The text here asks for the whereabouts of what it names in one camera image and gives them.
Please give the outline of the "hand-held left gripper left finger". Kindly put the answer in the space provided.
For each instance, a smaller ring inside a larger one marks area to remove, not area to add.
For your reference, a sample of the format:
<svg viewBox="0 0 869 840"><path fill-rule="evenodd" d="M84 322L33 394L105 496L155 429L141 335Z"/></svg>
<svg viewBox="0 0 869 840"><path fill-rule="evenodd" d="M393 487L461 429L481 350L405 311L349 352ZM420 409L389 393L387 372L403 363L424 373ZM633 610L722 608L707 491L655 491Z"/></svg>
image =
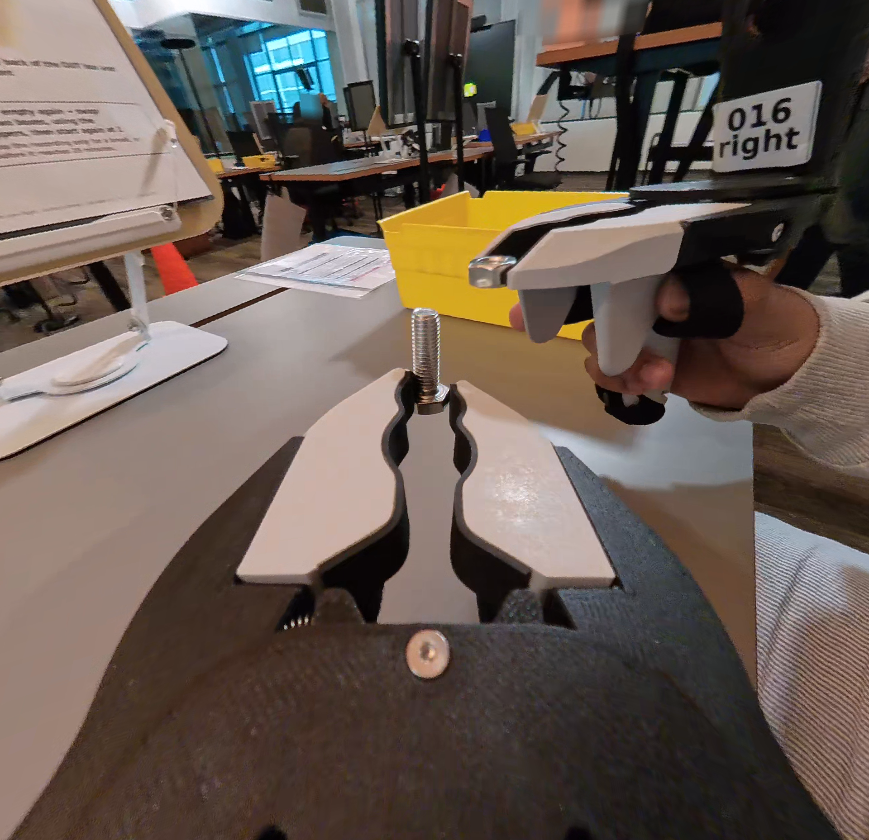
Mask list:
<svg viewBox="0 0 869 840"><path fill-rule="evenodd" d="M388 535L406 510L412 375L396 368L332 407L303 437L236 577L319 585Z"/></svg>

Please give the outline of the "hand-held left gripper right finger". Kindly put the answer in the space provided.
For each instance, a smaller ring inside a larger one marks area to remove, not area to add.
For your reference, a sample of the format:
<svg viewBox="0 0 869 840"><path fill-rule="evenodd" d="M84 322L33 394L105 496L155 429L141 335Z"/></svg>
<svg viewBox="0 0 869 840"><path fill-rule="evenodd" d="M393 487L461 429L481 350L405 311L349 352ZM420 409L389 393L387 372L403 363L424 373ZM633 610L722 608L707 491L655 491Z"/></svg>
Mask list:
<svg viewBox="0 0 869 840"><path fill-rule="evenodd" d="M504 563L522 588L609 588L614 567L554 446L536 426L467 381L454 385L466 441L455 518L462 537Z"/></svg>

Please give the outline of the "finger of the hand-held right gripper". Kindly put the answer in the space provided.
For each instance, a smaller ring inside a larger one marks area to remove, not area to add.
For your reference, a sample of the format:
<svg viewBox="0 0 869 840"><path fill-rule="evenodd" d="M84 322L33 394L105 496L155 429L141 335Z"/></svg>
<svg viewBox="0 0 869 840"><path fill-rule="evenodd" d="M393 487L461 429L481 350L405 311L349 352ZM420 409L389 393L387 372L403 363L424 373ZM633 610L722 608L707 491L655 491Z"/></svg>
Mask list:
<svg viewBox="0 0 869 840"><path fill-rule="evenodd" d="M709 216L739 210L747 205L747 202L706 202L648 206L645 204L632 203L625 198L620 198L615 201L572 205L528 217L515 225L508 227L477 257L505 255L515 256L520 260L541 238L546 236L552 230L557 228L572 228L619 217L659 217L666 220L678 219L682 222L685 235L687 226L690 223Z"/></svg>
<svg viewBox="0 0 869 840"><path fill-rule="evenodd" d="M541 238L509 272L516 291L567 289L633 281L669 272L684 236L682 222L659 217L619 217Z"/></svg>

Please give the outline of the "steel hex nut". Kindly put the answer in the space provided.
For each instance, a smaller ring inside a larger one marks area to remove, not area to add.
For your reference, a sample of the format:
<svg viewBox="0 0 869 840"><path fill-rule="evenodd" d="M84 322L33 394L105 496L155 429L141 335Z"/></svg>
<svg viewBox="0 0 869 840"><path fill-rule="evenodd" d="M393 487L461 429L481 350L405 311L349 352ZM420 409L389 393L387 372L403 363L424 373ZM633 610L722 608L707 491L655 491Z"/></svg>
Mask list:
<svg viewBox="0 0 869 840"><path fill-rule="evenodd" d="M507 287L508 276L517 263L515 256L477 257L468 265L468 283L476 289L504 289Z"/></svg>

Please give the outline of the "yellow plastic bin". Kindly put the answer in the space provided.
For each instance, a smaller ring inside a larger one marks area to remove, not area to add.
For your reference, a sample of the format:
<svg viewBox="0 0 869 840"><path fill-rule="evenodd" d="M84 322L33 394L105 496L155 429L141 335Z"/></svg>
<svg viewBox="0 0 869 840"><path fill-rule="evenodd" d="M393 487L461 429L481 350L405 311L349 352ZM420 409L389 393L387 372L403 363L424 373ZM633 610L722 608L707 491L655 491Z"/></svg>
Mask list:
<svg viewBox="0 0 869 840"><path fill-rule="evenodd" d="M381 219L380 225L405 308L431 308L442 315L508 327L518 303L508 289L476 289L468 265L501 232L519 221L576 204L615 201L622 192L490 190L468 192Z"/></svg>

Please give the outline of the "steel hex bolt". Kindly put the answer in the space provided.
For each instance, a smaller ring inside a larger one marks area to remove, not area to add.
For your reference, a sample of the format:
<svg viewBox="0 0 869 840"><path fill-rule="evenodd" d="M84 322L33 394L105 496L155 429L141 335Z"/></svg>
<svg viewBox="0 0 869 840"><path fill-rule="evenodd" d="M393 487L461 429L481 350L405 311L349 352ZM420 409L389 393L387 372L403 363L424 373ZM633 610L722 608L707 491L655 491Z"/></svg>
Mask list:
<svg viewBox="0 0 869 840"><path fill-rule="evenodd" d="M449 387L440 380L440 314L415 308L410 323L416 409L420 415L438 414L449 400Z"/></svg>

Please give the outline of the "person's right forearm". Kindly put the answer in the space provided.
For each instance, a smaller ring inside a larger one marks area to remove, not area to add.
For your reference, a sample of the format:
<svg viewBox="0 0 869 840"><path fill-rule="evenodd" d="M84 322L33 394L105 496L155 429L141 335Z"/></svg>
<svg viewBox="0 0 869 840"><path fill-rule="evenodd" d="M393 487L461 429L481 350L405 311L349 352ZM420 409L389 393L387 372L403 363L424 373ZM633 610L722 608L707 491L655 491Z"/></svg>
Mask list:
<svg viewBox="0 0 869 840"><path fill-rule="evenodd" d="M868 478L868 293L811 294L819 340L796 374L741 410L693 402L718 422L776 427L807 456L839 473Z"/></svg>

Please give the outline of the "grey desk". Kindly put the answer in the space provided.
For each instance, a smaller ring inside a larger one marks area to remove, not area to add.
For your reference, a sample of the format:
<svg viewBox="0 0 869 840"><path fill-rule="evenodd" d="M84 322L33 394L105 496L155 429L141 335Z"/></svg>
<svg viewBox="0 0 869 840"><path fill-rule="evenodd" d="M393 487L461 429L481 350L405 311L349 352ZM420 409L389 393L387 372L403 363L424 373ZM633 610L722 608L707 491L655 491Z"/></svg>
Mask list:
<svg viewBox="0 0 869 840"><path fill-rule="evenodd" d="M2 462L2 838L71 746L148 590L291 437L410 360L390 283L361 299L223 277L149 305L226 350ZM466 380L571 450L667 543L755 673L753 433L671 398L639 429L603 412L579 342L441 319Z"/></svg>

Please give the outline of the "black bag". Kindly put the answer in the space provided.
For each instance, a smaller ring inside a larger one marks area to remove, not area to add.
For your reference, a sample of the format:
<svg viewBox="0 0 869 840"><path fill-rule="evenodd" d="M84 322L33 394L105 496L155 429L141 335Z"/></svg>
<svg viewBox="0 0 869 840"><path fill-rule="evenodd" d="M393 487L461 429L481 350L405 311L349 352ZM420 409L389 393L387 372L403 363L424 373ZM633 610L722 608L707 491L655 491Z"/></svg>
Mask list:
<svg viewBox="0 0 869 840"><path fill-rule="evenodd" d="M719 23L724 0L650 0L641 35Z"/></svg>

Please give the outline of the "small black monitor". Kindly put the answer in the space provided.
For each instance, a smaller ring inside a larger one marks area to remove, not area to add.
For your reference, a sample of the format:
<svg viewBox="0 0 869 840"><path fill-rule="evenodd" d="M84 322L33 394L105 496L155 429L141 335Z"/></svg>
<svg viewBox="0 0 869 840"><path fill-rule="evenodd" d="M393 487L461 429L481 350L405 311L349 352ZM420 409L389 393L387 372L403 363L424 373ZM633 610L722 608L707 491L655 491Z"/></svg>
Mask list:
<svg viewBox="0 0 869 840"><path fill-rule="evenodd" d="M516 21L489 24L471 31L465 81L474 86L477 103L511 110L516 53Z"/></svg>

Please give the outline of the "wooden document stand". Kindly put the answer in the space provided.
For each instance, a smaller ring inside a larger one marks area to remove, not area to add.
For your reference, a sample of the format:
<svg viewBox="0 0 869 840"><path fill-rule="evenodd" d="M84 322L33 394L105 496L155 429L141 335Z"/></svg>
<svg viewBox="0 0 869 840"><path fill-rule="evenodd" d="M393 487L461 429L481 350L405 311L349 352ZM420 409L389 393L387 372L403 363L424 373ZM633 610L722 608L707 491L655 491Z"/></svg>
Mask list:
<svg viewBox="0 0 869 840"><path fill-rule="evenodd" d="M130 291L128 331L2 380L1 457L6 460L221 354L225 338L148 318L143 251L199 236L223 213L223 194L197 140L107 0L94 0L212 195L48 228L2 233L2 285L122 256Z"/></svg>

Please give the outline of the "tall black monitor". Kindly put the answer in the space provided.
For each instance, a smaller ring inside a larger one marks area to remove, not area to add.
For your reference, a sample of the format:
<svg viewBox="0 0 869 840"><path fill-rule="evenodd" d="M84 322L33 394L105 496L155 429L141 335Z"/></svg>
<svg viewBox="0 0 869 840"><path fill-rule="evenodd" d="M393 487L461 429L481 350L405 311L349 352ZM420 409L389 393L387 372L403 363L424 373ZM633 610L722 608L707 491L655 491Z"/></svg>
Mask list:
<svg viewBox="0 0 869 840"><path fill-rule="evenodd" d="M387 129L425 118L420 0L375 0L379 106Z"/></svg>
<svg viewBox="0 0 869 840"><path fill-rule="evenodd" d="M423 47L426 120L461 120L473 0L426 0Z"/></svg>

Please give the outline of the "laminated paper sheet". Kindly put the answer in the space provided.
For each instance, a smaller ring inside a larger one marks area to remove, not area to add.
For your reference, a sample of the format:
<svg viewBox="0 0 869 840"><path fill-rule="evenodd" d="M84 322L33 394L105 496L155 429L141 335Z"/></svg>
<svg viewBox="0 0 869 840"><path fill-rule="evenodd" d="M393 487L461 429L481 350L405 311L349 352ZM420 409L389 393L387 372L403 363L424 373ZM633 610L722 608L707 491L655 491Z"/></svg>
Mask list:
<svg viewBox="0 0 869 840"><path fill-rule="evenodd" d="M262 262L237 278L280 289L362 299L396 281L387 249L322 242Z"/></svg>

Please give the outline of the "person's grey clothed torso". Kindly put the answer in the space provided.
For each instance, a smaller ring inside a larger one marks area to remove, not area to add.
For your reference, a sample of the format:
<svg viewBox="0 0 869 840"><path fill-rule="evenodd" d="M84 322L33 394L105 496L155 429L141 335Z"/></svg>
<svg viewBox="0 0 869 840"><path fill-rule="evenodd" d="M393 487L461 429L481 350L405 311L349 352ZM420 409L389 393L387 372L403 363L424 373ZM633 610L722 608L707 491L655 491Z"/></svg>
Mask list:
<svg viewBox="0 0 869 840"><path fill-rule="evenodd" d="M759 701L843 838L868 837L868 556L755 514Z"/></svg>

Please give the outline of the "printed instruction sheet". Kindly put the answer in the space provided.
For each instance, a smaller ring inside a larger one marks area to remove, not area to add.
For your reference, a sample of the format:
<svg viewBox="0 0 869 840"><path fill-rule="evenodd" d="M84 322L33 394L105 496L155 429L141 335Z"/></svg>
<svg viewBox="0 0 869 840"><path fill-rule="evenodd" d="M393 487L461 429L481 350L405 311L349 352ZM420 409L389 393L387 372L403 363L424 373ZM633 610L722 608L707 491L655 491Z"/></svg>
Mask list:
<svg viewBox="0 0 869 840"><path fill-rule="evenodd" d="M2 233L212 195L94 0L2 0Z"/></svg>

